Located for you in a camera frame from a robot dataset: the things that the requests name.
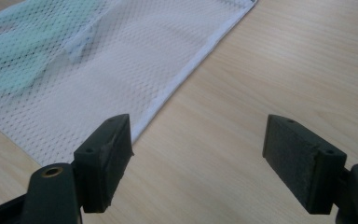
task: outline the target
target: screw hole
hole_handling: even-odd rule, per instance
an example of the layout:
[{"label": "screw hole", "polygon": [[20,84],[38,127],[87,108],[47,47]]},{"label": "screw hole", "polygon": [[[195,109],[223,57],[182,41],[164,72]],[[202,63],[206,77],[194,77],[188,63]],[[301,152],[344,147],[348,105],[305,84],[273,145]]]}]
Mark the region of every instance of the screw hole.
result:
[{"label": "screw hole", "polygon": [[50,178],[50,177],[59,175],[60,173],[62,173],[62,171],[63,171],[62,167],[52,167],[52,168],[45,170],[42,173],[42,176],[44,178]]}]

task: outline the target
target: light blue fabric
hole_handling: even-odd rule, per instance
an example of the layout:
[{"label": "light blue fabric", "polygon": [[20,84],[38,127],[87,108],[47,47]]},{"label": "light blue fabric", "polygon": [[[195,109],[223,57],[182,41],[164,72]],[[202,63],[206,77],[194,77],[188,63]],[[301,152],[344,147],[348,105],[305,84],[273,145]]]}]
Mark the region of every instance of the light blue fabric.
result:
[{"label": "light blue fabric", "polygon": [[92,33],[77,36],[75,41],[71,37],[85,29],[101,3],[28,0],[1,12],[0,93],[15,94],[32,85],[64,45],[71,62],[78,62],[82,50],[92,41]]}]

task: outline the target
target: wooden table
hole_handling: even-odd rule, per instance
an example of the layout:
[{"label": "wooden table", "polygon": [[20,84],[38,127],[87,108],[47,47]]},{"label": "wooden table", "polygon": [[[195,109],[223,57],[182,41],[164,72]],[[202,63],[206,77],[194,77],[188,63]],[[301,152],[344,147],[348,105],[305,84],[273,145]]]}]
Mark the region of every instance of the wooden table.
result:
[{"label": "wooden table", "polygon": [[[268,114],[358,163],[358,1],[260,0],[135,143],[113,205],[85,223],[334,223],[336,208],[308,215],[262,158]],[[38,167],[0,133],[0,203]]]}]

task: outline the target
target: white mesh fabric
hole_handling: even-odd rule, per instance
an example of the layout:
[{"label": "white mesh fabric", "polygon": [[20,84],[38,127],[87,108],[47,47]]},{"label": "white mesh fabric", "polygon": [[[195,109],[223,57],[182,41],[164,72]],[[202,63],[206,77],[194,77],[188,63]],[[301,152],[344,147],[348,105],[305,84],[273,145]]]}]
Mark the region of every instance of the white mesh fabric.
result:
[{"label": "white mesh fabric", "polygon": [[29,0],[0,12],[0,131],[41,165],[105,120],[136,139],[251,0]]}]

